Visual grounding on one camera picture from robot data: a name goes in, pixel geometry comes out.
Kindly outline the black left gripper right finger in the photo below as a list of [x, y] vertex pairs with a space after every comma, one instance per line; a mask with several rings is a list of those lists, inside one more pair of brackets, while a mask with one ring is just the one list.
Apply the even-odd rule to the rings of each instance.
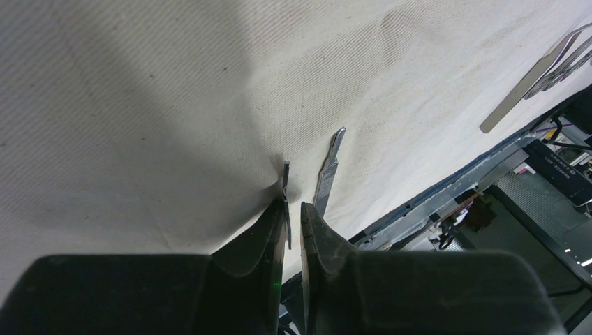
[[532, 267], [504, 251], [363, 251], [301, 206], [307, 334], [564, 334]]

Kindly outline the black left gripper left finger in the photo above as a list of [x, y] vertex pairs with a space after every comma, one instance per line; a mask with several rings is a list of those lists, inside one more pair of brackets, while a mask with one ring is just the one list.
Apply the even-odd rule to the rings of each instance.
[[2, 334], [275, 334], [283, 200], [211, 255], [48, 255], [1, 307]]

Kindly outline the steel scalpel handle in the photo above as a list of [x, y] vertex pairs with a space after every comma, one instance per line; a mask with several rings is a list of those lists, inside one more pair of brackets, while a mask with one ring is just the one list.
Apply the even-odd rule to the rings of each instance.
[[288, 200], [288, 178], [290, 171], [290, 162], [283, 162], [283, 175], [281, 180], [281, 195], [283, 200], [283, 215], [286, 226], [286, 240], [288, 243], [288, 249], [292, 249], [292, 229], [290, 223], [290, 212], [289, 212], [289, 200]]
[[327, 152], [327, 157], [319, 172], [313, 205], [321, 217], [324, 216], [329, 202], [330, 192], [339, 165], [337, 154], [345, 133], [346, 128], [342, 127], [333, 135]]

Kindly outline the cream cloth wrap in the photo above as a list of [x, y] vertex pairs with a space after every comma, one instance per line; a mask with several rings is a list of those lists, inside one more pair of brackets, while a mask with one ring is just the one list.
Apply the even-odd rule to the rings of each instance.
[[2, 1], [1, 296], [60, 253], [212, 253], [346, 129], [349, 238], [591, 83], [480, 124], [590, 1]]

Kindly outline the steel tweezers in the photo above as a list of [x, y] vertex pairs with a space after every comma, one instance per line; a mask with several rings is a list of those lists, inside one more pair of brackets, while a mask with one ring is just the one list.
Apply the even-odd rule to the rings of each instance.
[[480, 124], [480, 131], [490, 133], [520, 101], [550, 90], [590, 63], [591, 24], [587, 23], [567, 33], [533, 65]]

